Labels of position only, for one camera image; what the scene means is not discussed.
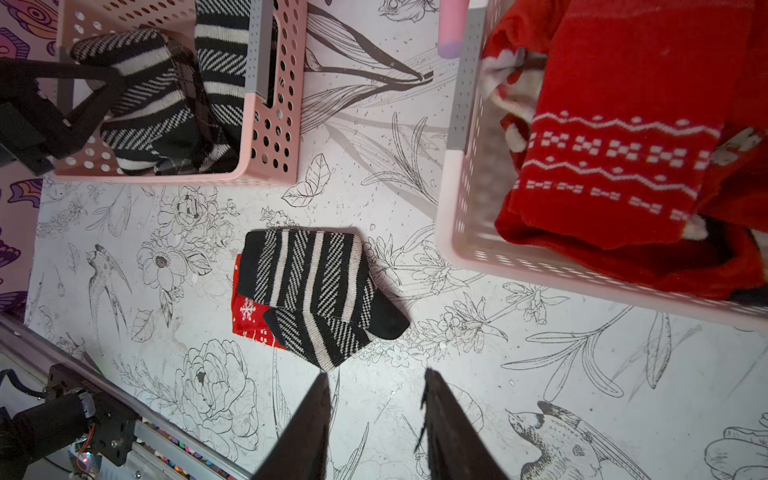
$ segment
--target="white table surface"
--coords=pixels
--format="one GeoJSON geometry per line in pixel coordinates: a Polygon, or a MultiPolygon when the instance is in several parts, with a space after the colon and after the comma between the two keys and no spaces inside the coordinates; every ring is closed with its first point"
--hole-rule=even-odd
{"type": "MultiPolygon", "coordinates": [[[[412,326],[331,373],[334,478],[429,477],[425,453],[414,454],[426,366],[455,387],[510,478],[529,462],[541,468],[529,478],[542,480],[731,478],[741,467],[768,466],[768,336],[637,307],[624,312],[446,264],[433,225],[458,62],[436,54],[438,14],[428,0],[317,5],[420,73],[417,86],[385,88],[330,118],[332,111],[314,108],[300,151],[300,180],[308,183],[292,189],[47,180],[30,327],[76,356],[87,352],[112,382],[253,471],[318,369],[232,334],[234,258],[252,229],[342,228],[369,242],[376,282],[400,297],[412,326]],[[175,272],[146,263],[158,257],[175,272]],[[125,324],[103,289],[89,289],[92,277],[114,291],[125,324]],[[536,429],[536,417],[509,415],[541,413],[541,400],[581,423],[573,429],[545,415],[536,429]],[[533,433],[525,439],[513,423],[533,433]],[[599,434],[585,435],[589,429],[599,434]],[[639,470],[623,468],[625,458],[639,470]],[[567,474],[553,473],[559,467],[567,474]]],[[[413,79],[308,41],[323,67],[413,79]]],[[[381,85],[347,72],[307,73],[305,95],[381,85]]],[[[764,478],[747,476],[757,472],[740,475],[764,478]]]]}

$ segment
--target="black bracket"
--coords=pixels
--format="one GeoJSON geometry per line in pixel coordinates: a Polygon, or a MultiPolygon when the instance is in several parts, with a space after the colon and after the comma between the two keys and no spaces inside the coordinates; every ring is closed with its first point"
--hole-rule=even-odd
{"type": "Polygon", "coordinates": [[[0,58],[0,167],[21,161],[36,175],[53,170],[56,159],[83,148],[122,95],[125,83],[110,67],[0,58]],[[103,81],[67,114],[41,95],[39,78],[103,81]]]}
{"type": "Polygon", "coordinates": [[[67,366],[57,364],[51,367],[48,373],[46,401],[80,389],[93,396],[96,407],[96,414],[92,419],[96,429],[91,439],[91,447],[116,466],[123,465],[133,445],[138,415],[67,366]]]}

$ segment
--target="black and white striped sock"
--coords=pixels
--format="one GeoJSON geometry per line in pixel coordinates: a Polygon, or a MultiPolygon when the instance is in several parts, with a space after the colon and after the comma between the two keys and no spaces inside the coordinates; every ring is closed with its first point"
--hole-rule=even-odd
{"type": "Polygon", "coordinates": [[[334,365],[366,345],[368,333],[396,339],[409,326],[374,285],[362,242],[351,233],[249,232],[237,292],[276,307],[264,319],[286,349],[334,365]]]}
{"type": "Polygon", "coordinates": [[[240,151],[250,1],[196,0],[195,5],[194,44],[211,111],[230,146],[240,151]]]}
{"type": "Polygon", "coordinates": [[[75,44],[71,57],[84,65],[116,68],[126,89],[112,106],[101,137],[126,174],[142,174],[166,158],[201,163],[200,135],[180,88],[174,56],[156,28],[100,35],[75,44]]]}
{"type": "Polygon", "coordinates": [[[371,343],[365,330],[332,316],[271,308],[264,321],[286,350],[327,372],[371,343]]]}

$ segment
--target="red sock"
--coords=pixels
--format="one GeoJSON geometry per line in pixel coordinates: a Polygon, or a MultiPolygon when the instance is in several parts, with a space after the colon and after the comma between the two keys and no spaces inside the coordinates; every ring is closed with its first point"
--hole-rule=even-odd
{"type": "Polygon", "coordinates": [[[695,213],[752,4],[648,5],[571,0],[508,205],[530,227],[615,249],[675,243],[695,213]]]}
{"type": "Polygon", "coordinates": [[[284,350],[275,340],[270,328],[264,320],[264,313],[270,309],[265,305],[255,303],[250,298],[237,293],[240,282],[240,255],[235,259],[235,270],[232,279],[232,333],[256,340],[264,345],[284,350]]]}
{"type": "Polygon", "coordinates": [[[727,300],[734,290],[762,286],[763,260],[746,228],[722,223],[719,236],[602,250],[584,241],[526,225],[507,196],[496,229],[508,242],[544,247],[595,272],[665,292],[727,300]]]}

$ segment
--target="folded socks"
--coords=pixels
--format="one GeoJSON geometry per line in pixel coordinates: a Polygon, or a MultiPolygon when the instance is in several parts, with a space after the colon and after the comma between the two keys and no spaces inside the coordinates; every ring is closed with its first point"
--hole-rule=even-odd
{"type": "Polygon", "coordinates": [[[280,344],[331,369],[372,337],[396,339],[406,317],[376,288],[356,235],[255,230],[246,235],[237,292],[272,308],[280,344]]]}
{"type": "Polygon", "coordinates": [[[101,137],[126,174],[142,174],[164,158],[204,155],[194,113],[181,89],[174,57],[156,28],[100,35],[75,44],[70,55],[85,65],[116,68],[125,92],[101,125],[101,137]]]}

